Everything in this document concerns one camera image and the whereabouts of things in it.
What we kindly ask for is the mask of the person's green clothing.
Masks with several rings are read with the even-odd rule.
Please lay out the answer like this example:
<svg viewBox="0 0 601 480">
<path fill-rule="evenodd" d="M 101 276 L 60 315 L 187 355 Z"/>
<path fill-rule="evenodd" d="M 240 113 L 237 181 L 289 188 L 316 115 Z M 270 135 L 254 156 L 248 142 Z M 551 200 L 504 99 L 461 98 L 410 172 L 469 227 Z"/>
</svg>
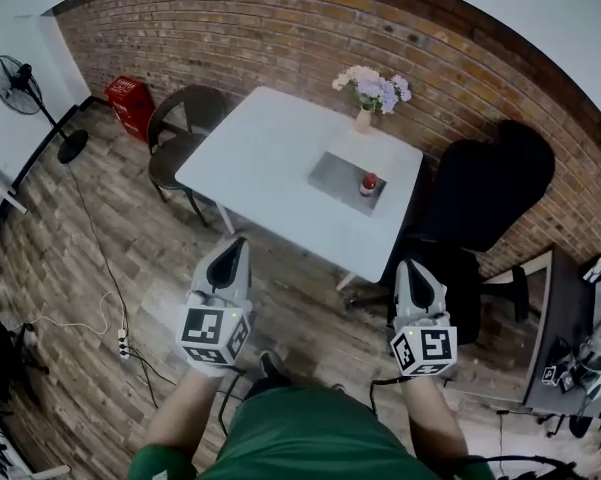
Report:
<svg viewBox="0 0 601 480">
<path fill-rule="evenodd" d="M 161 445 L 142 448 L 127 480 L 495 480 L 453 461 L 448 477 L 412 456 L 367 406 L 321 387 L 270 389 L 236 410 L 216 461 L 197 472 Z"/>
</svg>

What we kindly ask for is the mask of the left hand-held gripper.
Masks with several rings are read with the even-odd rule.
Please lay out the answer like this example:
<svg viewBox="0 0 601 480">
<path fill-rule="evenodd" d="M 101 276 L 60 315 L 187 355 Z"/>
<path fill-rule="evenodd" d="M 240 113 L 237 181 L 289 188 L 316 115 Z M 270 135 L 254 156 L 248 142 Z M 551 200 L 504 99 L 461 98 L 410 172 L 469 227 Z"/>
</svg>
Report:
<svg viewBox="0 0 601 480">
<path fill-rule="evenodd" d="M 177 344 L 206 377 L 232 370 L 251 334 L 250 286 L 250 246 L 242 237 L 221 240 L 194 270 L 192 292 L 178 313 Z"/>
</svg>

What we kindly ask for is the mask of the person's left forearm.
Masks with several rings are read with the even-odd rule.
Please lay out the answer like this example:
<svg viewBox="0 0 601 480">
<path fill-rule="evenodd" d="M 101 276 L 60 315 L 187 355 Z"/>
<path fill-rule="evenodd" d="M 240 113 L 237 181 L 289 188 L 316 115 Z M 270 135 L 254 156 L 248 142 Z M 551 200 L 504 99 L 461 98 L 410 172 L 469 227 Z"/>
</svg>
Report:
<svg viewBox="0 0 601 480">
<path fill-rule="evenodd" d="M 143 446 L 158 445 L 192 460 L 204 435 L 221 377 L 190 369 L 157 410 Z"/>
</svg>

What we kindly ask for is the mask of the spare white gripper device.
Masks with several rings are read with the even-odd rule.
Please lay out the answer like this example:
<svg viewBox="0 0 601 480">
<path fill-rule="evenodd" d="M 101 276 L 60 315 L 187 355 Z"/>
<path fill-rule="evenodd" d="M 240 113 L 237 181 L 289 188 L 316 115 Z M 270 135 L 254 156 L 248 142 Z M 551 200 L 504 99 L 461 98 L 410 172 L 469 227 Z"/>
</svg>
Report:
<svg viewBox="0 0 601 480">
<path fill-rule="evenodd" d="M 563 394 L 581 389 L 584 407 L 601 398 L 601 320 L 578 347 L 570 346 L 563 338 L 554 342 L 541 382 L 559 387 Z"/>
</svg>

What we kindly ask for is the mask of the dark desk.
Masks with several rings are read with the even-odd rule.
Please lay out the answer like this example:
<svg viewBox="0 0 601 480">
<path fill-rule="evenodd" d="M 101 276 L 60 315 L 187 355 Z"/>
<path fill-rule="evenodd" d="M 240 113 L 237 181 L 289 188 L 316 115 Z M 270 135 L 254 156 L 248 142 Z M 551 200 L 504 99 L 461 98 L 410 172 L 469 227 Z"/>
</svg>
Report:
<svg viewBox="0 0 601 480">
<path fill-rule="evenodd" d="M 559 387 L 544 384 L 542 375 L 557 339 L 577 349 L 593 331 L 595 288 L 581 279 L 578 264 L 559 246 L 552 246 L 541 258 L 546 263 L 543 309 L 522 404 L 570 416 L 584 406 L 583 390 L 575 387 L 564 393 Z"/>
</svg>

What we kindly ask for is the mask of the red crate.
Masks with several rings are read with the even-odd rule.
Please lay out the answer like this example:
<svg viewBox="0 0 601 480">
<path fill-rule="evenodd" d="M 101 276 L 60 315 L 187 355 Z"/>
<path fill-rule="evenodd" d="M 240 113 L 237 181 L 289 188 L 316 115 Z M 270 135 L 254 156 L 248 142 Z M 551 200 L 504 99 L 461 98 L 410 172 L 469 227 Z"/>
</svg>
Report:
<svg viewBox="0 0 601 480">
<path fill-rule="evenodd" d="M 147 142 L 147 130 L 155 105 L 145 84 L 127 76 L 117 77 L 106 89 L 108 103 L 125 130 Z"/>
</svg>

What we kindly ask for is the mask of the person's right forearm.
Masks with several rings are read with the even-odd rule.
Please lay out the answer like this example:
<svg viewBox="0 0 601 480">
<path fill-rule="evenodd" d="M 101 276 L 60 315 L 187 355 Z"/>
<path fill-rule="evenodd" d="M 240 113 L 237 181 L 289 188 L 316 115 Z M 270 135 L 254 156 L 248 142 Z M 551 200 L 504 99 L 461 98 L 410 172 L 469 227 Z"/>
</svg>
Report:
<svg viewBox="0 0 601 480">
<path fill-rule="evenodd" d="M 433 470 L 469 454 L 456 415 L 433 377 L 416 377 L 401 384 L 412 444 L 417 458 Z"/>
</svg>

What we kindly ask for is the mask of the black standing fan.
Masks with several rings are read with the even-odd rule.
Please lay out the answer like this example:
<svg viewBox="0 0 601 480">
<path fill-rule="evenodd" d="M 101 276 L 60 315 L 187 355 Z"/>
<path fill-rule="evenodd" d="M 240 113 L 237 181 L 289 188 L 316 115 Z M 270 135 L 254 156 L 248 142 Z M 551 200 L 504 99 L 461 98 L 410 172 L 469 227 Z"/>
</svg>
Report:
<svg viewBox="0 0 601 480">
<path fill-rule="evenodd" d="M 78 129 L 67 135 L 60 124 L 47 110 L 41 89 L 32 74 L 30 64 L 0 55 L 0 100 L 12 111 L 21 115 L 35 115 L 41 112 L 52 126 L 52 131 L 61 136 L 63 142 L 58 150 L 58 161 L 71 163 L 85 148 L 89 135 Z"/>
</svg>

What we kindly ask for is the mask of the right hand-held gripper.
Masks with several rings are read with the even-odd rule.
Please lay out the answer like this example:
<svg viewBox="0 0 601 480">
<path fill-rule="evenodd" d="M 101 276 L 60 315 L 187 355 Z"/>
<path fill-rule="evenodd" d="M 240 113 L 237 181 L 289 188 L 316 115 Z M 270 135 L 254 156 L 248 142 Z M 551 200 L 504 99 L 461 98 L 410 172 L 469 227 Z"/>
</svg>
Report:
<svg viewBox="0 0 601 480">
<path fill-rule="evenodd" d="M 457 328 L 446 311 L 446 292 L 447 287 L 419 262 L 399 263 L 396 315 L 388 318 L 388 327 L 393 332 L 389 349 L 402 376 L 436 376 L 456 364 Z"/>
</svg>

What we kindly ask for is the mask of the brown round chair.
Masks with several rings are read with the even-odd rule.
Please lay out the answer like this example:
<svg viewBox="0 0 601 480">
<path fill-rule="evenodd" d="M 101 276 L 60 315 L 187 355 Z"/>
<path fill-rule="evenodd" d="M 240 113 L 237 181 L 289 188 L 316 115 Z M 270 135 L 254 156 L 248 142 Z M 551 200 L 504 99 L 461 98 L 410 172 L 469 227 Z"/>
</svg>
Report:
<svg viewBox="0 0 601 480">
<path fill-rule="evenodd" d="M 194 84 L 169 95 L 154 110 L 147 125 L 147 172 L 151 184 L 164 203 L 164 190 L 183 192 L 204 227 L 208 223 L 197 200 L 210 200 L 178 182 L 175 175 L 227 114 L 226 99 L 219 90 Z"/>
</svg>

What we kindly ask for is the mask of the purple white flower bouquet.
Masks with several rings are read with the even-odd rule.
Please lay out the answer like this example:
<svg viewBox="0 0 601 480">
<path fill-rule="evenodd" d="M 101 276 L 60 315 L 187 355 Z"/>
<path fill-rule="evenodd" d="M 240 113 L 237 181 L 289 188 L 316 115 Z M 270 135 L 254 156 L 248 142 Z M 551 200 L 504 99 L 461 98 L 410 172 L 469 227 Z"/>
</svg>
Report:
<svg viewBox="0 0 601 480">
<path fill-rule="evenodd" d="M 400 103 L 412 99 L 408 81 L 400 75 L 385 78 L 378 71 L 362 65 L 347 68 L 338 74 L 331 86 L 336 91 L 350 89 L 362 110 L 387 115 Z"/>
</svg>

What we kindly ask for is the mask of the black office chair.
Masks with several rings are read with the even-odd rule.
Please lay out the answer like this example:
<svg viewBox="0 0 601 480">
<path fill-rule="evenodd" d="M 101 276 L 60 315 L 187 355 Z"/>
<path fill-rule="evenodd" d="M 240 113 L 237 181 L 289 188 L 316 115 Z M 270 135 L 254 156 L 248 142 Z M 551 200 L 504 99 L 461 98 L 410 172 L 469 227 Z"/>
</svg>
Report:
<svg viewBox="0 0 601 480">
<path fill-rule="evenodd" d="M 447 288 L 459 344 L 475 342 L 481 326 L 477 256 L 545 195 L 554 172 L 549 143 L 518 121 L 498 122 L 491 142 L 452 143 L 425 193 L 422 217 L 400 233 L 386 275 L 394 277 L 408 258 L 425 266 Z"/>
</svg>

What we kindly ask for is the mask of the black tripod stand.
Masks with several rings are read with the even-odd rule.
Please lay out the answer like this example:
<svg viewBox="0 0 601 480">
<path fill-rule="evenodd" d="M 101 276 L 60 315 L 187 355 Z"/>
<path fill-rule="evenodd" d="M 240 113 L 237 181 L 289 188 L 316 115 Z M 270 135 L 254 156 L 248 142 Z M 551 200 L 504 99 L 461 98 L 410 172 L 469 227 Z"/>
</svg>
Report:
<svg viewBox="0 0 601 480">
<path fill-rule="evenodd" d="M 12 388 L 19 385 L 26 397 L 39 407 L 41 400 L 34 390 L 29 371 L 38 370 L 48 375 L 49 368 L 39 362 L 25 344 L 27 333 L 35 333 L 33 324 L 24 323 L 16 330 L 8 330 L 0 321 L 0 401 L 9 402 Z"/>
</svg>

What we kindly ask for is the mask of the person's black shoe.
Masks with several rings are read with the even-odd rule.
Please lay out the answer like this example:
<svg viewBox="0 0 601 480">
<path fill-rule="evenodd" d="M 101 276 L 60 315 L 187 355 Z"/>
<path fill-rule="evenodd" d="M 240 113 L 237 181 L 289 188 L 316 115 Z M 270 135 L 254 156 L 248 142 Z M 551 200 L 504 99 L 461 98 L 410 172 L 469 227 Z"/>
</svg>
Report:
<svg viewBox="0 0 601 480">
<path fill-rule="evenodd" d="M 288 387 L 292 385 L 286 367 L 276 352 L 263 350 L 259 356 L 259 365 L 262 373 L 261 380 L 268 386 Z"/>
</svg>

